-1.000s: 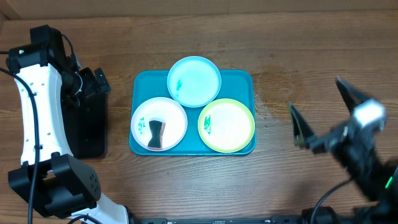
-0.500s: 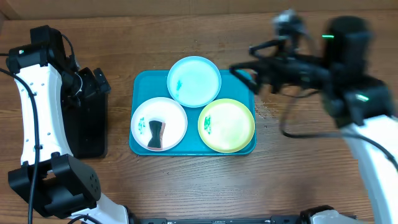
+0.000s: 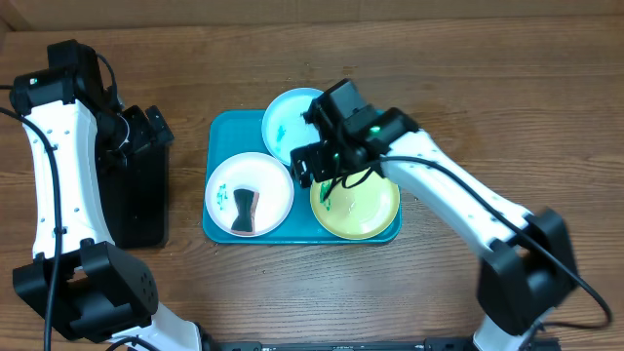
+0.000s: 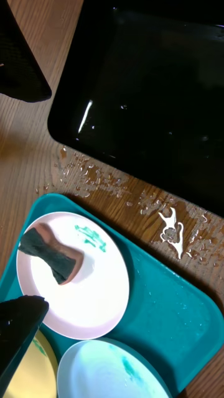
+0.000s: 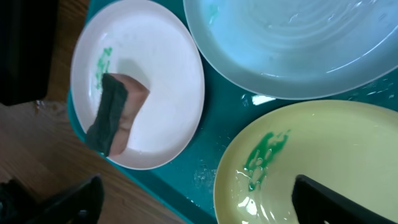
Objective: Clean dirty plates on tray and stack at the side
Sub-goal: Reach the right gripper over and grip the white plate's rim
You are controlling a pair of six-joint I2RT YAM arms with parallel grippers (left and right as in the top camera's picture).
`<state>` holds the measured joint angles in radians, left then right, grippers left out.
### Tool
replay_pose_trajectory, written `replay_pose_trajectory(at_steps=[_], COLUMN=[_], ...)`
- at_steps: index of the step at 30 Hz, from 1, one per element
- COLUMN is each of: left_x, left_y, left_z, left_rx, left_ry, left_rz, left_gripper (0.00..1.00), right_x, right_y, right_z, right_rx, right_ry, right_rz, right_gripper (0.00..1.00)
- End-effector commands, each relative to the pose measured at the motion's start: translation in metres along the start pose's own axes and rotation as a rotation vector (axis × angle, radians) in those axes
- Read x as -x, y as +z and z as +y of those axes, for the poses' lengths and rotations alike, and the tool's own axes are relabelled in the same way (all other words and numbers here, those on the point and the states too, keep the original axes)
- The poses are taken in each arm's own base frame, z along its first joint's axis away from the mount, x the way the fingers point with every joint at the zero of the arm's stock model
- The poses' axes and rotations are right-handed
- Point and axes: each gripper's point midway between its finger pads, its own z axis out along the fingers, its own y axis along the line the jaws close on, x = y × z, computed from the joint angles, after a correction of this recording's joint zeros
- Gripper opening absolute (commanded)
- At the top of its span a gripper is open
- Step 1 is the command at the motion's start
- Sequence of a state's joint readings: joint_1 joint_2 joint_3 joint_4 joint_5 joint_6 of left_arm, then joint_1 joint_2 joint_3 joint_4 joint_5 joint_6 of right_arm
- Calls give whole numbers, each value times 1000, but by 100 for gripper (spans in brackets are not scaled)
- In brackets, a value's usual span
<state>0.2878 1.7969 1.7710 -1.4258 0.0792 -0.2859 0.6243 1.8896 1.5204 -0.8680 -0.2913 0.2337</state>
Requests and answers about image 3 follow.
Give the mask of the black pink sponge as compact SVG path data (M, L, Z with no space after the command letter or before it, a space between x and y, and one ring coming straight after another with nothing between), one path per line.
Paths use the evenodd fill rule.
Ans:
M247 188L239 188L234 192L237 216L231 230L235 234L252 236L255 234L255 211L259 200L259 193Z

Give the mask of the white plate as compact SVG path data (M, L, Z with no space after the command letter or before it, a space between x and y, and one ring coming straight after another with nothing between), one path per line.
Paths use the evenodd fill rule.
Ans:
M239 188L259 193L255 211L255 234L235 234L231 225L237 216L233 192ZM238 237L258 237L276 229L293 205L293 182L285 166L259 152L234 155L214 170L205 189L205 207L219 228Z

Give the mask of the light blue plate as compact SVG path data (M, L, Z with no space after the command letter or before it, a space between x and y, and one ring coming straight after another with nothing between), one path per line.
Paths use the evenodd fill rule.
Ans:
M305 122L303 113L322 93L313 88L292 89L277 96L264 112L262 139L269 153L286 167L294 149L320 141L318 131Z

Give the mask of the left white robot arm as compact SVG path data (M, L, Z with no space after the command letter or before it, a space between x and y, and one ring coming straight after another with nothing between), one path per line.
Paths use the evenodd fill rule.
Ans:
M44 335L131 350L212 350L197 323L160 300L136 248L168 239L169 147L156 107L126 106L104 85L105 57L67 40L47 49L44 70L17 77L10 116L28 136L38 224L17 295Z

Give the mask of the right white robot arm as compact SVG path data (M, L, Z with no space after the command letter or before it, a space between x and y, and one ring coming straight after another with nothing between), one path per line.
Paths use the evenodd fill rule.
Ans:
M360 98L312 100L302 117L320 141L292 151L291 173L308 187L378 175L410 192L452 228L481 265L477 299L486 316L478 350L523 350L552 310L576 288L577 269L563 218L532 214L455 164L403 111L377 111Z

